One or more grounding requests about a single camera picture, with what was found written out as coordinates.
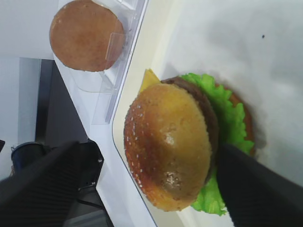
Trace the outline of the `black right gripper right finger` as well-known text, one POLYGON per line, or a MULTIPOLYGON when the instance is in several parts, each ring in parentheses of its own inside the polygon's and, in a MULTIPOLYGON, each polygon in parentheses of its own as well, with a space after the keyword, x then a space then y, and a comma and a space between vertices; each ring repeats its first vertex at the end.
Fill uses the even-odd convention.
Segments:
POLYGON ((218 150, 217 182, 236 227, 303 225, 303 188, 232 145, 218 150))

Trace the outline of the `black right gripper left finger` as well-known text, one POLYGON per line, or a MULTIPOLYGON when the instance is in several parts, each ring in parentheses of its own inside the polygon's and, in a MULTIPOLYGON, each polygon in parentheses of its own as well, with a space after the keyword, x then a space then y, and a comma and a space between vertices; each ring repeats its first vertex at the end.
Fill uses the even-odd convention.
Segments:
POLYGON ((61 227, 78 193, 79 143, 51 151, 0 183, 2 227, 61 227))

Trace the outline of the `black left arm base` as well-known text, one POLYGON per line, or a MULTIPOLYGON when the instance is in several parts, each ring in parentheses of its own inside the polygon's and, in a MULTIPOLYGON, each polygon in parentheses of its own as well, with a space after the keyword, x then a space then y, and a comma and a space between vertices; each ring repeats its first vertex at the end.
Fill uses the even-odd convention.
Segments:
POLYGON ((103 227, 112 221, 102 202, 82 200, 96 189, 103 165, 97 144, 72 142, 50 148, 34 142, 11 154, 14 174, 0 183, 0 224, 3 227, 61 227, 75 202, 101 211, 103 227))

